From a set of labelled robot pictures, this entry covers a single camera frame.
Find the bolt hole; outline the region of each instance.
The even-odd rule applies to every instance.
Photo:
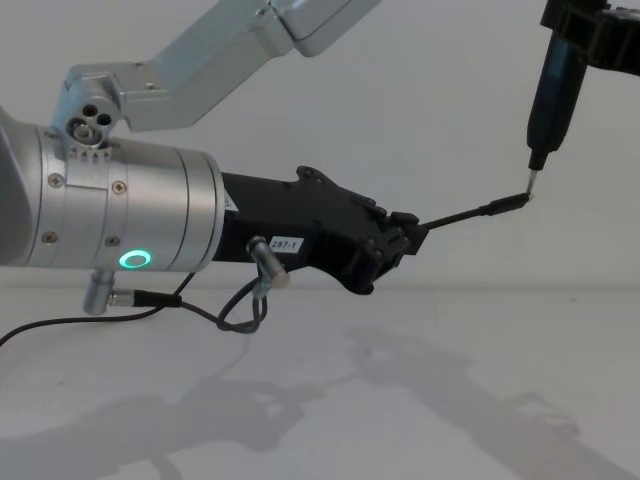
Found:
[[[85,105],[82,109],[82,114],[85,117],[95,117],[98,114],[98,109],[95,105]]]
[[[111,116],[107,115],[106,113],[103,113],[102,115],[98,116],[98,125],[102,127],[111,125]]]

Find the robotic arm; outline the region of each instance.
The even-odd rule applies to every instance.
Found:
[[[309,167],[298,181],[224,174],[208,154],[110,137],[196,123],[269,59],[323,52],[380,0],[221,0],[149,62],[78,66],[53,126],[0,109],[0,264],[94,269],[100,315],[119,270],[255,262],[254,296],[321,269],[356,294],[416,255],[434,228],[524,207],[528,194],[420,225]]]

